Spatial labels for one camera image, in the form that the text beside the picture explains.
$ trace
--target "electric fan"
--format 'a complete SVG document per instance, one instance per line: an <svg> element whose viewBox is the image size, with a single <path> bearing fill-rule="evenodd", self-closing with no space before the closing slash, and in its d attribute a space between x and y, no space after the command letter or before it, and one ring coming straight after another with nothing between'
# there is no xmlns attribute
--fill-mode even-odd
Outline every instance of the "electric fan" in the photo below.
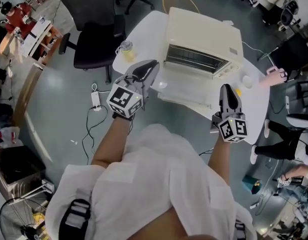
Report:
<svg viewBox="0 0 308 240"><path fill-rule="evenodd" d="M8 200L0 209L0 229L4 238L9 240L25 236L29 240L42 239L46 228L45 211L44 207L30 199Z"/></svg>

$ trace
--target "desk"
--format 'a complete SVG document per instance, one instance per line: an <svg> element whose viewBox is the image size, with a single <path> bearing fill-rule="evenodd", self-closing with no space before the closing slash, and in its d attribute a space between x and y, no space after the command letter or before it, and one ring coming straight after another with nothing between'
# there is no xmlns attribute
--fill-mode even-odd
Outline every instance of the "desk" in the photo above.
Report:
<svg viewBox="0 0 308 240"><path fill-rule="evenodd" d="M19 52L25 57L32 57L45 66L56 48L60 45L62 34L53 27L50 20L45 20L44 22L39 20L33 27L31 33L36 38L28 35L24 43L20 45ZM48 45L49 41L54 37L57 37L56 42L53 45ZM47 52L47 55L41 57L44 51Z"/></svg>
<svg viewBox="0 0 308 240"><path fill-rule="evenodd" d="M164 80L162 44L165 42L165 29L167 26L168 15L159 11L150 12L133 29L127 37L133 43L136 58L132 63L125 62L121 53L119 53L113 63L113 69L124 74L128 67L136 62L143 60L158 60L160 70L152 88L160 92L160 82ZM249 75L253 80L253 87L246 89L241 84L241 78ZM223 84L230 84L234 88L240 88L242 91L241 100L243 112L246 114L248 137L245 139L248 143L254 144L259 136L265 120L267 106L269 101L269 87L260 87L258 82L264 75L248 60L244 60L244 68L228 78L220 80L210 80L205 84L203 90L208 94L208 101L211 108L202 108L188 105L190 109L200 113L202 116L211 120L213 114L219 111L219 91Z"/></svg>

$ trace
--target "pink object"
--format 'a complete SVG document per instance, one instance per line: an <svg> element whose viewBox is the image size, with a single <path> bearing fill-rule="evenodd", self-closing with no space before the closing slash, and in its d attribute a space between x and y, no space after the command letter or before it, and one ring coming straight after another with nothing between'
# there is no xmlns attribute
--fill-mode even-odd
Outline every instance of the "pink object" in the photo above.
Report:
<svg viewBox="0 0 308 240"><path fill-rule="evenodd" d="M267 75L263 78L259 84L261 86L274 86L283 83L287 79L287 73L284 69L278 69L276 66L270 67L267 71Z"/></svg>

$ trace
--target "black strap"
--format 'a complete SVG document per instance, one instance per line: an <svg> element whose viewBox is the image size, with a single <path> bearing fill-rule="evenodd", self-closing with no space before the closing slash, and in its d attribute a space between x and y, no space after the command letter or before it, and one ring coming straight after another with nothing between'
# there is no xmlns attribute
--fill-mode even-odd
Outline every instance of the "black strap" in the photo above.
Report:
<svg viewBox="0 0 308 240"><path fill-rule="evenodd" d="M85 208L86 212L77 211L76 208ZM68 216L76 215L83 218L83 223L81 225L70 225L67 221ZM83 199L75 199L71 202L69 208L67 209L59 227L59 240L76 239L84 240L85 234L88 226L88 220L90 218L90 203Z"/></svg>

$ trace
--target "white sneaker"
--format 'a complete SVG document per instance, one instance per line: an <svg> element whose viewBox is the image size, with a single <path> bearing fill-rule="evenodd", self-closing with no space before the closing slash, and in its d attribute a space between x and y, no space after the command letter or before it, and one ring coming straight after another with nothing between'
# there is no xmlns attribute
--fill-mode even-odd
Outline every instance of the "white sneaker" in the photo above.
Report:
<svg viewBox="0 0 308 240"><path fill-rule="evenodd" d="M256 145L253 145L252 150L250 152L250 163L251 164L255 164L256 160L257 160L257 155L255 154L255 148L256 147L257 147Z"/></svg>
<svg viewBox="0 0 308 240"><path fill-rule="evenodd" d="M269 136L269 128L268 128L268 124L269 124L269 119L265 119L264 121L264 137L267 139Z"/></svg>

